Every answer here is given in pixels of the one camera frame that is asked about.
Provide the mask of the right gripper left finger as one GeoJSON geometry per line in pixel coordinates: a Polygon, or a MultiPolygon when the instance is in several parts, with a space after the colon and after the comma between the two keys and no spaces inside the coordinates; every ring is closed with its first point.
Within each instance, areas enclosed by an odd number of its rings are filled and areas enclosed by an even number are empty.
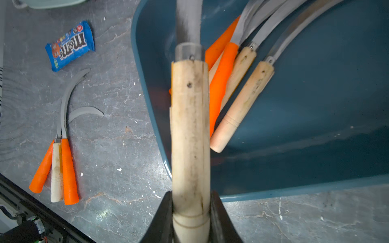
{"type": "Polygon", "coordinates": [[[172,192],[165,193],[151,224],[140,243],[172,243],[173,230],[173,202],[172,192]]]}

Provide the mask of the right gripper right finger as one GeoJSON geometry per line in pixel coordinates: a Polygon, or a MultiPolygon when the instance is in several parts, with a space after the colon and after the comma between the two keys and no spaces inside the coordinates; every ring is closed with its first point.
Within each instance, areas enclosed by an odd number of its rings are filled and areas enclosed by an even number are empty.
{"type": "Polygon", "coordinates": [[[210,203],[210,243],[242,243],[220,197],[214,190],[210,203]]]}

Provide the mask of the orange handled sickle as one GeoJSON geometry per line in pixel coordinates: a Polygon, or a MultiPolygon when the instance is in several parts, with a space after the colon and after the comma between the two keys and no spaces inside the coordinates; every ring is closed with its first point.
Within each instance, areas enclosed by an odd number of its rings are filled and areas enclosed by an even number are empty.
{"type": "Polygon", "coordinates": [[[205,62],[208,64],[209,70],[217,62],[227,43],[231,40],[240,17],[239,15],[226,31],[205,51],[205,62]]]}

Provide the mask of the wooden handled sickle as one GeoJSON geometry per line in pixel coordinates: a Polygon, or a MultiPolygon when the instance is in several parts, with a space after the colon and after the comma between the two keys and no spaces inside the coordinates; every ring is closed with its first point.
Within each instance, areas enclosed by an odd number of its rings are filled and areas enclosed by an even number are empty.
{"type": "MultiPolygon", "coordinates": [[[[285,1],[264,1],[256,10],[253,17],[249,20],[248,23],[244,26],[244,32],[243,37],[241,39],[240,45],[245,41],[249,35],[270,15],[272,15],[285,1]]],[[[217,71],[218,65],[220,63],[220,60],[222,58],[223,52],[218,58],[217,62],[214,64],[214,66],[209,70],[209,83],[212,82],[212,79],[217,71]]]]}

